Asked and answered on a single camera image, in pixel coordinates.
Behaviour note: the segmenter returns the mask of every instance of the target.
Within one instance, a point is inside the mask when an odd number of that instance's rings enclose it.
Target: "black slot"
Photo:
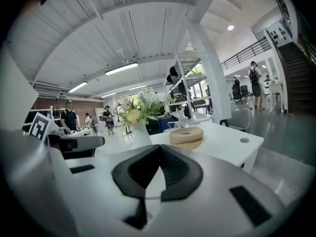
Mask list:
[[[231,188],[230,192],[255,227],[271,218],[270,213],[243,186]]]
[[[77,174],[77,173],[84,172],[84,171],[91,170],[91,169],[94,169],[94,166],[91,164],[88,164],[88,165],[84,165],[84,166],[70,168],[70,171],[73,174]]]

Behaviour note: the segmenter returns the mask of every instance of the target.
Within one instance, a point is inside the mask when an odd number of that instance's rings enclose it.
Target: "yellow flower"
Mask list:
[[[140,111],[138,109],[130,109],[126,115],[127,121],[131,124],[135,124],[138,122],[140,117]]]

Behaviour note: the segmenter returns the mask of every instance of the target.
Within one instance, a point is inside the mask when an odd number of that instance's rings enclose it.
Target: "gray chair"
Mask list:
[[[252,123],[252,112],[249,108],[234,111],[227,122],[229,128],[249,133]]]

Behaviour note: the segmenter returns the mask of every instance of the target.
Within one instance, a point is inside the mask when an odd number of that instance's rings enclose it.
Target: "man with backpack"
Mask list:
[[[255,109],[259,109],[262,110],[262,100],[263,100],[263,96],[264,96],[264,89],[263,89],[263,84],[261,82],[261,71],[258,68],[257,64],[252,61],[250,63],[250,69],[248,71],[248,75],[249,75],[249,79],[251,82],[251,86],[252,86],[252,92],[253,95],[255,96]]]

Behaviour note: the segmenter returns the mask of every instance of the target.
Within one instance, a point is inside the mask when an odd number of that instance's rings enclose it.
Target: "table hole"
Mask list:
[[[249,142],[249,139],[248,139],[248,138],[241,138],[241,139],[240,139],[240,142],[242,142],[242,143],[248,143],[248,142]]]

